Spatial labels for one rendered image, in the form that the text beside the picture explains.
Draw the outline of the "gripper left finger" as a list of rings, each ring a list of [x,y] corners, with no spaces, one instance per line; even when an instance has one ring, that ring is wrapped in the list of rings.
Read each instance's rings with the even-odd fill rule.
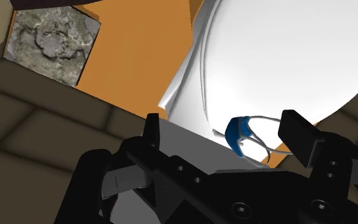
[[[147,115],[141,136],[122,142],[116,153],[90,150],[80,156],[53,224],[114,224],[119,194],[134,191],[161,224],[210,224],[184,191],[196,185],[188,175],[195,169],[180,157],[159,150],[156,113]]]

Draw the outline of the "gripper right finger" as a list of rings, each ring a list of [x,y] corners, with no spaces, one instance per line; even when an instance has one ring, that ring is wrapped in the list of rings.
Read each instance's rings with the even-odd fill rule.
[[[358,224],[358,205],[348,199],[350,185],[358,185],[358,146],[320,131],[292,109],[282,112],[278,135],[312,169],[299,203],[299,224]]]

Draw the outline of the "blue white glasses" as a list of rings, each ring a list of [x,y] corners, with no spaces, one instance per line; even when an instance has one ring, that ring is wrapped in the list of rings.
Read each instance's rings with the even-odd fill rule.
[[[252,119],[264,119],[264,120],[271,120],[274,122],[280,123],[280,119],[278,118],[270,118],[267,116],[241,116],[241,117],[234,117],[228,123],[226,130],[223,133],[218,132],[217,130],[213,129],[212,133],[216,137],[224,138],[225,141],[228,143],[231,150],[240,158],[246,159],[246,161],[250,162],[252,165],[256,167],[262,168],[267,167],[267,165],[257,165],[253,162],[249,157],[245,156],[242,150],[240,149],[240,145],[242,141],[249,140],[257,145],[261,146],[264,150],[266,150],[267,156],[267,164],[271,159],[271,153],[281,154],[281,155],[292,155],[290,151],[280,151],[276,149],[272,149],[268,147],[265,142],[260,139],[256,133],[251,129],[249,126],[249,121]]]

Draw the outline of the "white toilet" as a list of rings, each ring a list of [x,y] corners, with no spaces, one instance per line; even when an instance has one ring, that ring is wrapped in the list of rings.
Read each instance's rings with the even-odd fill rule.
[[[207,173],[258,169],[224,138],[241,116],[280,118],[293,109],[316,124],[358,94],[358,0],[202,0],[193,44],[159,102],[168,121],[201,137],[181,153]],[[279,123],[252,119],[265,144],[280,150]],[[257,165],[281,154],[249,140],[240,149]]]

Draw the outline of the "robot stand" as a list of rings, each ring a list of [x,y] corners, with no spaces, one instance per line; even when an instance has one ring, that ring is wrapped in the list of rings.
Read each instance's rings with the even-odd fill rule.
[[[64,85],[75,87],[101,23],[73,7],[18,10],[4,58]]]

